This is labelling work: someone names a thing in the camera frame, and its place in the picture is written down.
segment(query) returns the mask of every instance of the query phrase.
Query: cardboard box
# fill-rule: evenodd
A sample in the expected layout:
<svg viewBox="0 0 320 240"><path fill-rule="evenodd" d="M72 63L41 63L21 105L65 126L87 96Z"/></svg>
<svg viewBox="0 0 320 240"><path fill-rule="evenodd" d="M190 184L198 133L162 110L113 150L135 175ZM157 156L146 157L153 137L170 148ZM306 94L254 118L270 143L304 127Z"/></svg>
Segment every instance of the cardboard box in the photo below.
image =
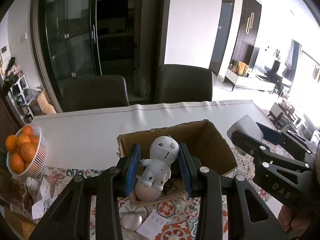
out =
<svg viewBox="0 0 320 240"><path fill-rule="evenodd" d="M185 143L190 155L199 158L202 165L215 170L220 175L227 175L237 168L236 159L229 145L209 120L119 135L117 141L120 157L127 156L132 145L137 143L140 145L141 159L149 159L150 145L159 136L171 136L178 143ZM137 174L141 175L143 170L143 167L139 166ZM135 206L145 206L186 193L181 178L176 179L174 184L177 187L175 191L169 189L166 195L162 193L155 202L140 201L132 192L130 194L131 203Z"/></svg>
<svg viewBox="0 0 320 240"><path fill-rule="evenodd" d="M35 116L57 113L53 105L49 104L47 97L45 95L45 89L38 94L37 99L34 99L31 101L30 107L33 113L35 114Z"/></svg>
<svg viewBox="0 0 320 240"><path fill-rule="evenodd" d="M43 112L45 114L56 114L57 113L56 110L54 109L53 105L51 105L51 104L47 104L47 106L45 107Z"/></svg>

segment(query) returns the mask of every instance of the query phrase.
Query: orange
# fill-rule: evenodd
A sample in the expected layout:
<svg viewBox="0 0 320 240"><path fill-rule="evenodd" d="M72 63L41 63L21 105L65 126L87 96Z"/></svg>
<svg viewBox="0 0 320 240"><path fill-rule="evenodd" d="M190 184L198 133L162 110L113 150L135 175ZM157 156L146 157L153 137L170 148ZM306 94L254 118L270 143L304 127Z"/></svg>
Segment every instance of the orange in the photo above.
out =
<svg viewBox="0 0 320 240"><path fill-rule="evenodd" d="M11 168L16 174L23 173L24 171L24 161L18 154L12 155Z"/></svg>
<svg viewBox="0 0 320 240"><path fill-rule="evenodd" d="M18 138L15 135L9 135L5 140L5 147L7 151L13 153L18 146Z"/></svg>
<svg viewBox="0 0 320 240"><path fill-rule="evenodd" d="M30 142L33 144L33 146L37 149L38 144L39 144L39 137L36 135L29 135L30 137Z"/></svg>
<svg viewBox="0 0 320 240"><path fill-rule="evenodd" d="M20 149L17 149L13 152L13 154L18 154L20 157L21 157L21 152L20 152Z"/></svg>
<svg viewBox="0 0 320 240"><path fill-rule="evenodd" d="M30 135L33 135L33 129L31 128L30 125L25 125L21 129L21 133L30 136Z"/></svg>
<svg viewBox="0 0 320 240"><path fill-rule="evenodd" d="M30 163L26 162L26 163L24 164L24 169L26 170L26 169L29 167L29 165L30 165Z"/></svg>
<svg viewBox="0 0 320 240"><path fill-rule="evenodd" d="M21 148L22 144L25 142L30 142L30 137L28 135L21 134L18 136L18 147Z"/></svg>
<svg viewBox="0 0 320 240"><path fill-rule="evenodd" d="M31 162L36 154L36 149L30 142L25 142L22 144L20 151L22 159L24 159L26 162Z"/></svg>

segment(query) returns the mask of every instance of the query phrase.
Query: white robot toy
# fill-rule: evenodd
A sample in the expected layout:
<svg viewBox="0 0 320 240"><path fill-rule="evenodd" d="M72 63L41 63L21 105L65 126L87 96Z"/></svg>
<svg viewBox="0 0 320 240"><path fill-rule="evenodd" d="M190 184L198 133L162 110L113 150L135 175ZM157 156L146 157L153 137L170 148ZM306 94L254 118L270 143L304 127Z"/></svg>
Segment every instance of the white robot toy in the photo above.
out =
<svg viewBox="0 0 320 240"><path fill-rule="evenodd" d="M160 136L150 146L150 159L140 161L145 166L138 180L146 187L163 190L164 183L171 177L169 165L178 157L179 145L168 136Z"/></svg>

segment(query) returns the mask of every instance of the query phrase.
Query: blue gripper pad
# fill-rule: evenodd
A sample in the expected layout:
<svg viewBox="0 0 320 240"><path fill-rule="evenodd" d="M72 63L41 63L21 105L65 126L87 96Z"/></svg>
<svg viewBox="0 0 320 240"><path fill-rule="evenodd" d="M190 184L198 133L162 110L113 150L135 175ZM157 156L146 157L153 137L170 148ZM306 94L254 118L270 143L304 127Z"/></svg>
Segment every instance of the blue gripper pad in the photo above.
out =
<svg viewBox="0 0 320 240"><path fill-rule="evenodd" d="M192 196L193 192L199 190L197 170L184 143L179 144L178 162L185 191Z"/></svg>
<svg viewBox="0 0 320 240"><path fill-rule="evenodd" d="M263 125L261 123L257 122L257 125L259 126L260 130L262 131L263 138L266 141L271 142L274 145L278 145L278 144L281 145L283 143L283 138L281 136L281 133L279 133L269 127L266 127L265 125Z"/></svg>
<svg viewBox="0 0 320 240"><path fill-rule="evenodd" d="M133 191L134 183L136 181L138 165L140 161L140 154L140 146L138 144L134 144L131 147L129 156L127 157L127 160L123 168L123 172L126 172L124 188L124 194L126 197L129 197L129 194Z"/></svg>

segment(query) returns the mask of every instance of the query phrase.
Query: white tablecloth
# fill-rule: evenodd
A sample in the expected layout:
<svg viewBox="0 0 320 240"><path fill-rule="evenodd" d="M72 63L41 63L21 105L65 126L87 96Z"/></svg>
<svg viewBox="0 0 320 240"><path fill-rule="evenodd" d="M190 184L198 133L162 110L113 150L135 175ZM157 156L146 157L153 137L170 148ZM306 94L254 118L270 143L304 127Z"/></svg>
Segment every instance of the white tablecloth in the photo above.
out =
<svg viewBox="0 0 320 240"><path fill-rule="evenodd" d="M120 134L209 119L233 147L227 130L246 114L274 128L251 100L134 105L37 116L32 123L43 129L49 147L46 166L107 169L119 160ZM274 198L267 203L277 216L281 204Z"/></svg>

